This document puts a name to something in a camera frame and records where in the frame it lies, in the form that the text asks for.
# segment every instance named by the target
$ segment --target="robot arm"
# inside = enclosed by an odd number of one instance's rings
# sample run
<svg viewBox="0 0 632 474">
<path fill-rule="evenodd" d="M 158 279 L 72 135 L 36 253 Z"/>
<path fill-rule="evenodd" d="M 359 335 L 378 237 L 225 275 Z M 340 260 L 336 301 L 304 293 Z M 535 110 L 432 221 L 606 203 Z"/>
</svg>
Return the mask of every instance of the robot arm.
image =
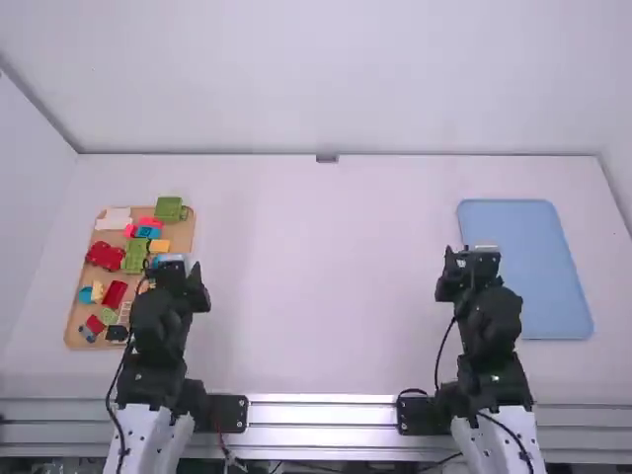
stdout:
<svg viewBox="0 0 632 474">
<path fill-rule="evenodd" d="M 522 298 L 498 276 L 500 261 L 496 248 L 445 250 L 434 299 L 454 304 L 463 354 L 435 406 L 473 474 L 542 474 L 533 399 L 514 351 Z"/>
<path fill-rule="evenodd" d="M 210 311 L 199 263 L 188 276 L 183 261 L 146 276 L 156 287 L 137 295 L 131 307 L 107 474 L 175 473 L 196 420 L 210 418 L 203 383 L 186 378 L 183 358 L 193 314 Z"/>
</svg>

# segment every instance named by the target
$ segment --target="white backdrop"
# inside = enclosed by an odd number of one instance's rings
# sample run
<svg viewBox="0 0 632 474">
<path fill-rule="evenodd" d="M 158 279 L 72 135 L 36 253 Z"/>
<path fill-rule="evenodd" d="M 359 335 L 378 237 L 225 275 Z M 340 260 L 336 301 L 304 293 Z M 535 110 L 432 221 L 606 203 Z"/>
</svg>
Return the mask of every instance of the white backdrop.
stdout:
<svg viewBox="0 0 632 474">
<path fill-rule="evenodd" d="M 0 70 L 0 348 L 22 311 L 76 153 Z"/>
<path fill-rule="evenodd" d="M 79 149 L 598 151 L 628 217 L 631 43 L 626 0 L 0 0 Z"/>
</svg>

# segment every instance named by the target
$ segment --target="blue mat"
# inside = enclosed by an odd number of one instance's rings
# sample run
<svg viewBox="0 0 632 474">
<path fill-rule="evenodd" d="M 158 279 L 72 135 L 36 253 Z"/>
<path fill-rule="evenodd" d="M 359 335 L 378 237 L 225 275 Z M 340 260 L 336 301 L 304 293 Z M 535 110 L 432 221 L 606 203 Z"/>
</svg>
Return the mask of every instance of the blue mat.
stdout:
<svg viewBox="0 0 632 474">
<path fill-rule="evenodd" d="M 587 339 L 593 318 L 553 204 L 467 199 L 457 209 L 464 244 L 496 244 L 500 275 L 522 296 L 524 339 Z"/>
</svg>

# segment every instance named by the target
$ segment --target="red toy car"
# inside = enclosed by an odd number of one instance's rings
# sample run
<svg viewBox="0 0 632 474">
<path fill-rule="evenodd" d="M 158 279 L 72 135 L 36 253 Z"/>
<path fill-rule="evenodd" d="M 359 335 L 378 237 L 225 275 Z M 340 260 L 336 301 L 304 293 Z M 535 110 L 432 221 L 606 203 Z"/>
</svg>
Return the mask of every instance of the red toy car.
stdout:
<svg viewBox="0 0 632 474">
<path fill-rule="evenodd" d="M 110 272 L 117 272 L 120 270 L 120 262 L 124 257 L 125 250 L 99 240 L 90 247 L 86 254 L 86 262 L 97 267 L 103 267 Z"/>
</svg>

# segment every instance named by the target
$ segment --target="green lego piece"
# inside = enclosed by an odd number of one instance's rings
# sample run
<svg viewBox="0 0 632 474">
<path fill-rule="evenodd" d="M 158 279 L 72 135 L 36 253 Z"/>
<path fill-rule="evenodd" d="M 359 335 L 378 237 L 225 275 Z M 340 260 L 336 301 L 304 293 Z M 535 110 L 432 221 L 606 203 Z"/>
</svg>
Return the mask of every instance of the green lego piece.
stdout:
<svg viewBox="0 0 632 474">
<path fill-rule="evenodd" d="M 182 198 L 176 196 L 158 197 L 154 208 L 154 217 L 166 224 L 174 224 L 186 220 L 188 211 L 182 206 Z"/>
<path fill-rule="evenodd" d="M 116 311 L 110 308 L 101 308 L 101 317 L 99 318 L 103 324 L 110 326 L 116 324 L 119 320 L 119 316 Z"/>
<path fill-rule="evenodd" d="M 126 274 L 142 274 L 142 263 L 147 257 L 149 239 L 129 239 L 125 246 L 125 259 L 120 269 Z"/>
</svg>

